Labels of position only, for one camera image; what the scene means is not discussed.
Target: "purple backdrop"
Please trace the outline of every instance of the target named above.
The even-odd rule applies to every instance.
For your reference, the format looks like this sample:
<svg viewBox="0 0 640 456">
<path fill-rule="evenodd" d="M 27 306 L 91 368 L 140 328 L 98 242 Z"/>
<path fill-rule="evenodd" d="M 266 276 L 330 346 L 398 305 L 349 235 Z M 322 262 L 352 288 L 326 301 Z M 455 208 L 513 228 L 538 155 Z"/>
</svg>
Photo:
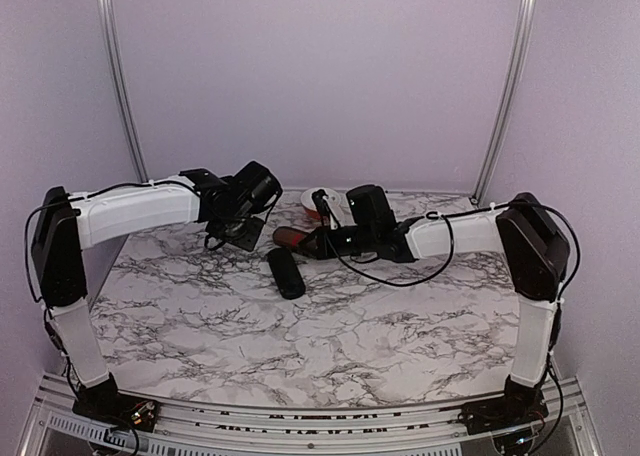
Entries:
<svg viewBox="0 0 640 456">
<path fill-rule="evenodd" d="M 584 266 L 557 360 L 577 374 L 604 454 L 640 454 L 640 0 L 538 0 L 488 199 L 529 190 L 565 212 Z"/>
<path fill-rule="evenodd" d="M 520 0 L 114 0 L 150 174 L 471 192 Z"/>
<path fill-rule="evenodd" d="M 22 231 L 51 186 L 134 178 L 109 79 L 96 0 L 0 0 L 0 441 L 14 454 L 55 354 L 27 293 Z M 88 254 L 93 291 L 117 244 Z"/>
</svg>

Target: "wire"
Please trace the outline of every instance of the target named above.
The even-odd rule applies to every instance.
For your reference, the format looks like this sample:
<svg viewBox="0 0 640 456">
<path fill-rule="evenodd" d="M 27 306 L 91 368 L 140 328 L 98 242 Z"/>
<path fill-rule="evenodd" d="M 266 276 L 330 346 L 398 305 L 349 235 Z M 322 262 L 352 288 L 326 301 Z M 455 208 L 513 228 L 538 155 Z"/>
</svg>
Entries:
<svg viewBox="0 0 640 456">
<path fill-rule="evenodd" d="M 580 249 L 580 242 L 578 241 L 578 236 L 575 230 L 573 229 L 573 226 L 571 226 L 571 223 L 569 223 L 567 218 L 560 211 L 558 211 L 557 209 L 551 206 L 547 206 L 545 204 L 534 203 L 530 201 L 510 201 L 508 203 L 498 204 L 493 207 L 478 208 L 478 209 L 472 209 L 470 211 L 464 211 L 462 213 L 448 214 L 447 217 L 449 219 L 462 218 L 465 216 L 472 216 L 474 214 L 486 213 L 486 212 L 495 211 L 498 209 L 517 208 L 517 207 L 529 207 L 529 208 L 542 209 L 548 213 L 551 213 L 557 216 L 562 221 L 562 223 L 566 226 L 566 228 L 569 230 L 569 233 L 571 234 L 571 239 L 573 239 L 573 245 L 576 250 L 576 261 L 575 261 L 573 270 L 569 274 L 569 277 L 566 279 L 566 281 L 562 285 L 562 288 L 560 288 L 560 291 L 558 292 L 557 299 L 559 300 L 562 297 L 562 294 L 565 292 L 565 290 L 569 286 L 569 284 L 575 278 L 576 273 L 578 272 L 578 268 L 580 267 L 580 264 L 582 262 L 582 251 Z"/>
<path fill-rule="evenodd" d="M 533 456 L 537 451 L 540 450 L 540 448 L 542 448 L 542 446 L 546 444 L 547 441 L 549 441 L 553 433 L 556 431 L 556 429 L 558 429 L 558 426 L 560 425 L 560 420 L 562 419 L 562 413 L 564 412 L 564 394 L 562 393 L 562 386 L 560 386 L 560 381 L 558 381 L 558 376 L 556 375 L 556 372 L 553 369 L 553 366 L 551 365 L 551 358 L 549 358 L 547 364 L 549 368 L 549 376 L 551 376 L 551 379 L 553 380 L 554 384 L 556 385 L 556 388 L 558 389 L 558 394 L 560 395 L 560 410 L 558 411 L 558 418 L 556 419 L 555 423 L 553 423 L 553 426 L 551 427 L 547 435 L 542 439 L 542 441 L 540 441 L 540 443 L 535 448 L 529 451 L 529 456 Z"/>
<path fill-rule="evenodd" d="M 358 268 L 354 268 L 349 263 L 347 263 L 344 260 L 344 258 L 342 256 L 340 256 L 340 254 L 338 254 L 338 251 L 336 251 L 335 247 L 333 246 L 333 243 L 331 242 L 331 239 L 328 237 L 327 234 L 325 234 L 325 240 L 326 240 L 327 244 L 329 245 L 329 247 L 331 248 L 331 250 L 337 256 L 338 261 L 340 261 L 340 263 L 342 263 L 343 266 L 345 266 L 346 268 L 350 269 L 354 273 L 359 274 L 360 276 L 362 276 L 364 278 L 367 278 L 367 279 L 370 279 L 372 281 L 375 281 L 377 283 L 386 284 L 387 286 L 393 286 L 394 288 L 408 288 L 408 287 L 411 287 L 411 286 L 417 286 L 418 284 L 422 284 L 422 283 L 426 283 L 427 281 L 431 281 L 433 278 L 435 278 L 436 276 L 441 274 L 445 269 L 447 269 L 447 267 L 451 263 L 451 260 L 453 259 L 453 255 L 455 253 L 455 241 L 454 241 L 454 238 L 453 238 L 453 227 L 451 226 L 451 222 L 449 222 L 448 216 L 436 213 L 435 211 L 431 211 L 431 212 L 427 213 L 427 215 L 425 217 L 427 219 L 442 218 L 442 220 L 447 225 L 447 230 L 449 231 L 449 255 L 447 256 L 447 260 L 444 262 L 444 264 L 442 264 L 442 266 L 440 266 L 436 271 L 431 273 L 429 276 L 417 279 L 415 281 L 409 281 L 409 282 L 404 282 L 404 283 L 396 283 L 396 282 L 393 282 L 393 281 L 388 281 L 388 280 L 385 280 L 385 279 L 382 279 L 382 278 L 378 278 L 377 276 L 373 276 L 371 274 L 367 274 L 364 271 L 361 271 Z"/>
<path fill-rule="evenodd" d="M 546 206 L 544 204 L 534 203 L 534 202 L 529 202 L 529 201 L 510 201 L 508 203 L 503 203 L 503 204 L 495 205 L 495 206 L 492 206 L 492 207 L 472 209 L 470 211 L 464 211 L 464 212 L 461 212 L 461 213 L 451 213 L 451 214 L 447 214 L 447 215 L 442 215 L 442 214 L 439 214 L 439 213 L 437 213 L 435 211 L 430 211 L 425 216 L 427 219 L 437 219 L 437 218 L 433 217 L 434 214 L 437 214 L 438 217 L 442 218 L 444 220 L 444 222 L 447 224 L 447 229 L 449 230 L 449 239 L 450 239 L 449 257 L 447 258 L 447 261 L 445 262 L 445 264 L 443 264 L 435 273 L 433 273 L 433 274 L 431 274 L 431 275 L 429 275 L 429 276 L 427 276 L 425 278 L 422 278 L 422 279 L 419 279 L 419 280 L 416 280 L 416 281 L 412 281 L 412 282 L 409 282 L 409 283 L 394 283 L 392 281 L 387 281 L 387 280 L 378 278 L 376 276 L 372 276 L 372 275 L 367 274 L 367 273 L 365 273 L 363 271 L 360 271 L 357 268 L 354 268 L 353 266 L 348 264 L 338 254 L 338 252 L 333 247 L 333 243 L 331 243 L 331 240 L 329 239 L 329 237 L 327 235 L 325 235 L 325 239 L 326 239 L 327 244 L 329 245 L 329 247 L 336 254 L 336 256 L 338 258 L 338 261 L 340 261 L 340 263 L 342 263 L 342 265 L 345 266 L 346 268 L 348 268 L 349 270 L 353 271 L 356 274 L 359 274 L 362 277 L 365 277 L 367 279 L 371 279 L 371 280 L 376 281 L 378 283 L 386 284 L 388 286 L 393 286 L 393 287 L 404 288 L 404 287 L 414 286 L 414 285 L 417 285 L 417 284 L 422 284 L 424 282 L 430 281 L 431 279 L 433 279 L 436 276 L 438 276 L 439 274 L 441 274 L 447 268 L 447 266 L 449 266 L 449 263 L 453 259 L 453 253 L 454 253 L 453 228 L 451 227 L 451 223 L 449 222 L 449 219 L 461 218 L 461 217 L 465 217 L 465 216 L 471 216 L 471 215 L 474 215 L 474 214 L 486 213 L 486 212 L 489 212 L 489 211 L 495 211 L 495 210 L 498 210 L 498 209 L 505 209 L 505 208 L 512 208 L 512 207 L 529 207 L 529 208 L 537 208 L 537 209 L 542 209 L 544 211 L 547 211 L 548 213 L 551 213 L 551 214 L 554 214 L 555 216 L 557 216 L 564 223 L 564 225 L 567 227 L 567 229 L 569 230 L 569 233 L 571 234 L 571 238 L 573 239 L 573 244 L 574 244 L 574 247 L 575 247 L 575 250 L 576 250 L 576 260 L 575 260 L 575 264 L 574 264 L 573 270 L 571 271 L 571 273 L 569 274 L 569 277 L 566 279 L 566 281 L 564 282 L 564 284 L 560 288 L 560 291 L 558 292 L 556 300 L 559 301 L 560 298 L 562 297 L 562 294 L 567 289 L 569 284 L 573 281 L 573 279 L 576 276 L 576 273 L 578 272 L 578 268 L 580 267 L 580 263 L 582 261 L 582 251 L 580 249 L 580 242 L 578 241 L 578 236 L 576 235 L 575 230 L 573 229 L 573 227 L 571 226 L 571 223 L 569 223 L 567 218 L 560 211 L 558 211 L 557 209 L 552 208 L 551 206 Z M 331 213 L 331 215 L 333 215 L 333 213 L 331 212 L 331 208 L 329 208 L 328 205 L 327 205 L 327 208 L 328 208 L 329 212 Z"/>
<path fill-rule="evenodd" d="M 71 367 L 72 367 L 71 358 L 69 358 L 68 354 L 65 354 L 65 357 L 67 358 L 67 366 L 65 368 L 65 376 L 67 378 L 67 384 L 69 384 L 71 391 L 73 391 L 73 395 L 76 397 L 76 400 L 79 400 L 80 398 L 79 398 L 78 390 L 73 384 L 73 381 L 71 381 Z"/>
</svg>

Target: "white marble pattern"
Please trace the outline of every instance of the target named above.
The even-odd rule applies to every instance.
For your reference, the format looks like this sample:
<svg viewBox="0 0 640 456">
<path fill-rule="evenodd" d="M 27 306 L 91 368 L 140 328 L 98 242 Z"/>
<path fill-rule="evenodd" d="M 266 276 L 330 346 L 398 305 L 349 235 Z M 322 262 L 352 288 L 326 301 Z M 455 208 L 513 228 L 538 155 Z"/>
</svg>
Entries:
<svg viewBox="0 0 640 456">
<path fill-rule="evenodd" d="M 456 196 L 388 196 L 398 219 L 471 208 Z M 197 224 L 129 237 L 92 310 L 122 388 L 287 407 L 401 405 L 502 388 L 518 306 L 498 255 L 457 256 L 433 281 L 407 289 L 296 256 L 307 293 L 286 301 L 265 254 L 277 226 L 313 227 L 299 197 L 285 193 L 252 253 L 207 251 Z M 366 269 L 412 279 L 441 262 Z"/>
</svg>

